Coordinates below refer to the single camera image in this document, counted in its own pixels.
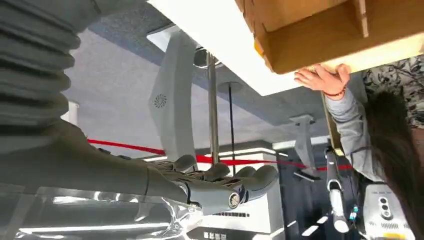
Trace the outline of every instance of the gray sleeve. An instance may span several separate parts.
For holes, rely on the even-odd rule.
[[[382,167],[372,159],[364,106],[349,89],[342,99],[326,97],[325,102],[340,133],[344,154],[352,167],[374,182],[383,182],[385,176]]]

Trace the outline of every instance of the wooden shelf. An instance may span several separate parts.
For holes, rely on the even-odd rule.
[[[424,44],[424,0],[237,1],[277,74],[316,63],[360,71],[416,56]]]

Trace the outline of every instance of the black pole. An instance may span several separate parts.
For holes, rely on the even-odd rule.
[[[228,98],[229,98],[229,122],[231,124],[231,151],[232,160],[236,159],[236,153],[234,153],[234,126],[233,126],[233,97],[231,95],[231,83],[228,83]],[[232,175],[236,175],[236,165],[232,165]]]

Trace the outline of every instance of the patterned fabric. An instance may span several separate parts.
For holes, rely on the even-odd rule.
[[[381,92],[402,95],[408,123],[424,129],[424,55],[370,68],[363,81],[368,97]]]

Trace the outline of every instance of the human hand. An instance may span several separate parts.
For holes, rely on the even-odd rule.
[[[350,80],[349,67],[340,64],[336,67],[337,74],[331,74],[319,64],[313,66],[316,73],[301,69],[294,73],[295,81],[314,91],[323,91],[330,99],[339,100],[344,96],[344,89]]]

